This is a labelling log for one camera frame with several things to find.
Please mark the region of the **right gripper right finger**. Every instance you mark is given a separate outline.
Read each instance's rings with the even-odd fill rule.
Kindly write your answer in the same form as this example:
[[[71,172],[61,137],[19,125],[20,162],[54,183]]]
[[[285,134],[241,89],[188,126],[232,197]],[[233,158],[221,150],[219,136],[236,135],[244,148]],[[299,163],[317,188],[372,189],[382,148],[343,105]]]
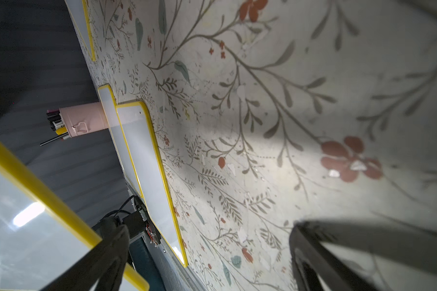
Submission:
[[[289,250],[300,291],[437,291],[437,228],[398,219],[300,220]]]

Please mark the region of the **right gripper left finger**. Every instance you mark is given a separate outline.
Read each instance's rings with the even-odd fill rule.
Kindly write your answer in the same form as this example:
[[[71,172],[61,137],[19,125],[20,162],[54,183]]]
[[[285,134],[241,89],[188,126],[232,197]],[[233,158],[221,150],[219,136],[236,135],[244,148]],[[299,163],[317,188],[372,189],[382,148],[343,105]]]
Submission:
[[[44,291],[118,291],[128,258],[129,231],[116,218],[104,218],[95,228],[103,239]]]

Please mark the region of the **whiteboard yellow frame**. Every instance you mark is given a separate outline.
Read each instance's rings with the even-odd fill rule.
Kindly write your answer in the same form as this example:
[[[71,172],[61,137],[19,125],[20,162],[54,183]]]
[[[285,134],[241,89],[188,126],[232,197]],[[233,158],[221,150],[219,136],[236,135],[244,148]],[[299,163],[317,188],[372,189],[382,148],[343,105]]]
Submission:
[[[0,143],[0,291],[43,291],[101,240]],[[119,291],[148,289],[127,262]]]

